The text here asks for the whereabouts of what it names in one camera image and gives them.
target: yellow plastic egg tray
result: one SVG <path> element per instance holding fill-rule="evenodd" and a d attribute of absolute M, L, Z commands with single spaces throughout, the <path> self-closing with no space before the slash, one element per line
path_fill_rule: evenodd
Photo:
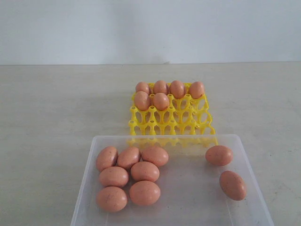
<path fill-rule="evenodd" d="M 191 83 L 184 83 L 184 85 L 187 91 Z M 153 90 L 154 83 L 149 83 L 149 87 Z M 157 110 L 155 106 L 140 111 L 133 104 L 130 108 L 132 117 L 128 123 L 130 135 L 215 134 L 211 126 L 212 116 L 208 112 L 206 94 L 199 99 L 193 99 L 190 94 L 186 94 L 181 99 L 175 99 L 172 94 L 167 96 L 169 107 L 163 111 Z"/>

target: white wall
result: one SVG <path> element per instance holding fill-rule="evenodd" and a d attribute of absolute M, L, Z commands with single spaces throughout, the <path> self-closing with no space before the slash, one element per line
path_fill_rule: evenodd
<path fill-rule="evenodd" d="M 0 65 L 301 60 L 301 0 L 0 0 Z"/>

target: clear plastic container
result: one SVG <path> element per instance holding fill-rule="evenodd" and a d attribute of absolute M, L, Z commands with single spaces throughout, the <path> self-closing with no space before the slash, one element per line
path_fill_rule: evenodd
<path fill-rule="evenodd" d="M 233 161 L 224 167 L 212 166 L 205 160 L 208 147 L 197 141 L 216 137 L 220 145 L 232 149 Z M 102 188 L 95 167 L 98 153 L 106 146 L 116 146 L 121 152 L 129 141 L 147 139 L 178 139 L 180 143 L 164 148 L 169 162 L 160 168 L 156 182 L 161 188 L 160 199 L 151 206 L 140 207 L 131 203 L 120 212 L 107 213 L 95 202 Z M 228 198 L 220 188 L 219 176 L 225 170 L 238 173 L 247 186 L 242 201 Z M 126 192 L 133 181 L 125 187 Z M 237 135 L 173 135 L 173 136 L 97 136 L 93 139 L 84 177 L 76 202 L 71 226 L 273 226 L 266 203 Z"/>

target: table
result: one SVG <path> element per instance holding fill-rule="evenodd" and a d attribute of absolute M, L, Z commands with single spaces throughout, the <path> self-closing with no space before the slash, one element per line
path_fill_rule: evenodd
<path fill-rule="evenodd" d="M 0 66 L 0 225 L 69 225 L 92 138 L 127 135 L 139 81 L 203 81 L 275 225 L 301 222 L 301 62 Z"/>

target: egg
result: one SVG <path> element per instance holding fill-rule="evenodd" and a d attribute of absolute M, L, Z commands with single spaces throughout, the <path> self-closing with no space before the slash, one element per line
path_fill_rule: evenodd
<path fill-rule="evenodd" d="M 158 110 L 163 111 L 168 108 L 169 99 L 164 93 L 157 93 L 153 98 L 153 103 Z"/>
<path fill-rule="evenodd" d="M 162 147 L 151 146 L 144 149 L 141 153 L 143 161 L 149 161 L 157 167 L 163 166 L 168 162 L 168 153 Z"/>
<path fill-rule="evenodd" d="M 176 98 L 181 99 L 185 96 L 185 86 L 181 81 L 173 81 L 169 87 L 170 93 Z"/>
<path fill-rule="evenodd" d="M 189 87 L 188 93 L 193 99 L 199 99 L 205 93 L 204 84 L 201 81 L 192 83 Z"/>
<path fill-rule="evenodd" d="M 138 91 L 134 97 L 134 104 L 140 111 L 146 111 L 151 105 L 151 99 L 147 93 Z"/>
<path fill-rule="evenodd" d="M 160 176 L 160 171 L 153 163 L 141 161 L 131 168 L 131 175 L 135 181 L 148 180 L 155 182 Z"/>
<path fill-rule="evenodd" d="M 155 183 L 143 180 L 131 186 L 129 194 L 133 203 L 139 206 L 149 206 L 159 199 L 161 190 Z"/>
<path fill-rule="evenodd" d="M 139 91 L 145 92 L 147 93 L 147 95 L 151 94 L 151 89 L 149 85 L 144 81 L 141 81 L 136 85 L 136 92 Z"/>
<path fill-rule="evenodd" d="M 118 151 L 113 146 L 104 148 L 96 159 L 96 168 L 101 172 L 105 168 L 115 166 L 118 158 Z"/>
<path fill-rule="evenodd" d="M 220 186 L 224 193 L 235 201 L 243 200 L 246 197 L 246 184 L 235 172 L 223 172 L 220 176 Z"/>
<path fill-rule="evenodd" d="M 206 160 L 215 166 L 225 166 L 232 162 L 233 152 L 230 148 L 222 145 L 210 147 L 205 154 Z"/>
<path fill-rule="evenodd" d="M 165 95 L 168 94 L 168 85 L 165 81 L 163 80 L 156 81 L 154 85 L 154 94 L 156 93 L 164 93 Z"/>
<path fill-rule="evenodd" d="M 124 168 L 112 166 L 100 173 L 99 182 L 104 187 L 124 187 L 128 183 L 128 173 Z"/>
<path fill-rule="evenodd" d="M 120 153 L 117 165 L 129 170 L 131 167 L 140 161 L 140 151 L 136 147 L 128 147 L 126 150 L 124 150 L 122 153 Z"/>
<path fill-rule="evenodd" d="M 127 205 L 127 194 L 119 187 L 105 187 L 97 194 L 96 203 L 107 212 L 117 212 Z"/>

